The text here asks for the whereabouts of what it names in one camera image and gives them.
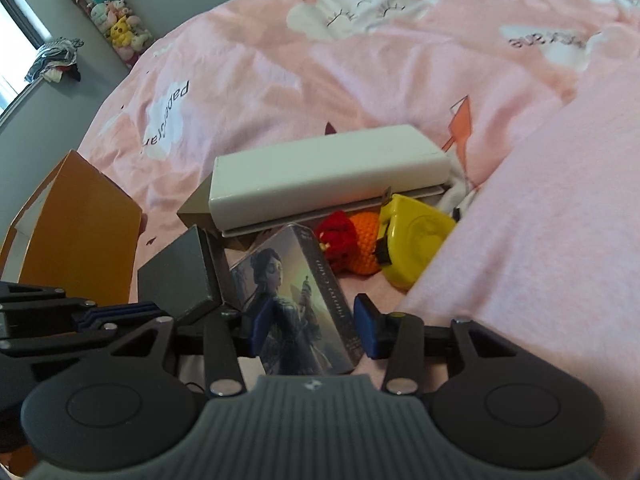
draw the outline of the plush toy storage tube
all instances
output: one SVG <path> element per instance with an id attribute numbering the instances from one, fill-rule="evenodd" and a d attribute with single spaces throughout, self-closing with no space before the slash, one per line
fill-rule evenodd
<path id="1" fill-rule="evenodd" d="M 94 22 L 129 68 L 154 42 L 151 33 L 126 0 L 76 0 L 76 4 Z"/>

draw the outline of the white rectangular case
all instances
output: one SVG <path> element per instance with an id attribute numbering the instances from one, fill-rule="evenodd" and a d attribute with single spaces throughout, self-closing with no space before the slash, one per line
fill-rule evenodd
<path id="1" fill-rule="evenodd" d="M 217 157 L 209 210 L 235 236 L 371 206 L 389 187 L 437 194 L 449 173 L 446 154 L 407 124 L 311 137 Z"/>

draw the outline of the window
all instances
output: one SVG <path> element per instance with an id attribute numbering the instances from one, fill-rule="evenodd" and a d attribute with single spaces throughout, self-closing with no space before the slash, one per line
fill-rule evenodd
<path id="1" fill-rule="evenodd" d="M 26 88 L 24 76 L 43 43 L 18 3 L 0 0 L 0 113 Z"/>

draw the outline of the woman's hair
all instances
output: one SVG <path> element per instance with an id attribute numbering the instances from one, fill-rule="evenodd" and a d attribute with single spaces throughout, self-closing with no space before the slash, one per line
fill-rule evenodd
<path id="1" fill-rule="evenodd" d="M 267 266 L 272 258 L 282 262 L 280 255 L 270 247 L 261 250 L 259 253 L 254 253 L 251 256 L 251 267 L 254 270 L 254 283 L 258 285 L 258 288 L 260 288 L 261 285 L 264 286 L 266 282 Z"/>

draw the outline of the bed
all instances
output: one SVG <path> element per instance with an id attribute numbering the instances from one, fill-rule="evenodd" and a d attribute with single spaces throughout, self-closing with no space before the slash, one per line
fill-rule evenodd
<path id="1" fill-rule="evenodd" d="M 406 297 L 347 276 L 348 301 L 471 314 L 581 378 L 607 409 L 594 460 L 625 478 L 640 466 L 639 6 L 232 0 L 157 41 L 79 151 L 148 215 L 139 267 L 184 231 L 175 213 L 216 156 L 327 123 L 416 126 L 459 171 L 457 202 L 477 197 Z M 450 127 L 462 107 L 468 127 Z"/>

